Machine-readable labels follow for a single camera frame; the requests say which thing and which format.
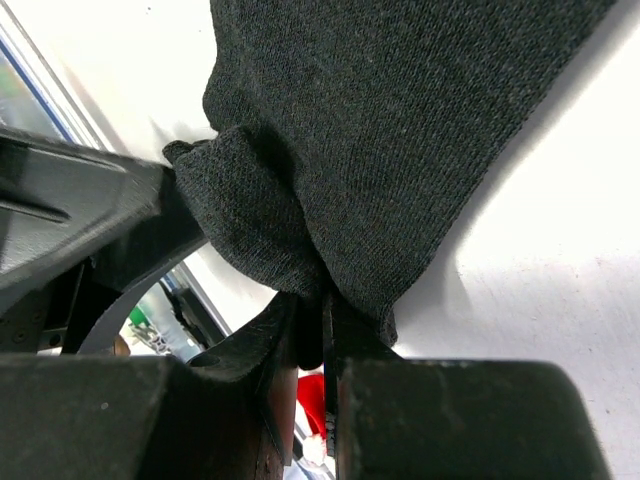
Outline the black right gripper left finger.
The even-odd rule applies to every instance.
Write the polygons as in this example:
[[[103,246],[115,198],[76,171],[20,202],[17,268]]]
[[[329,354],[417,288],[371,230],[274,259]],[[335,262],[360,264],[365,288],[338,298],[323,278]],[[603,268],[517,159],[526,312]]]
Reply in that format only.
[[[279,479],[292,457],[295,296],[189,363],[1,358],[5,479]]]

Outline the black sock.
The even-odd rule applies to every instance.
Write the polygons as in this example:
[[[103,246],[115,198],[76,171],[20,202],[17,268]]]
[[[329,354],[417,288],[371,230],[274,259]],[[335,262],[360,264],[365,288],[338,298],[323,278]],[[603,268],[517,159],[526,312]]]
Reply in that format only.
[[[234,268],[300,298],[322,361],[338,291],[384,343],[491,163],[608,1],[214,1],[212,140],[164,149]]]

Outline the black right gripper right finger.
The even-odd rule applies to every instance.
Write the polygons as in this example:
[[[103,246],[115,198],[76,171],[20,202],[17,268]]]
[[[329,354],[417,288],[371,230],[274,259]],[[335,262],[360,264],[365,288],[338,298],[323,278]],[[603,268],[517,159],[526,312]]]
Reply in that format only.
[[[398,356],[323,307],[327,448],[341,479],[607,479],[569,376],[548,362]]]

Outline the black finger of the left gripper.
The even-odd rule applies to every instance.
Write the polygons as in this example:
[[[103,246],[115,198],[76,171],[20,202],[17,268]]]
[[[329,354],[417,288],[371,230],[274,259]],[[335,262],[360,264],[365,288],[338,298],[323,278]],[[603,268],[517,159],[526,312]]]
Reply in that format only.
[[[203,233],[172,170],[1,132],[1,349],[107,348]]]

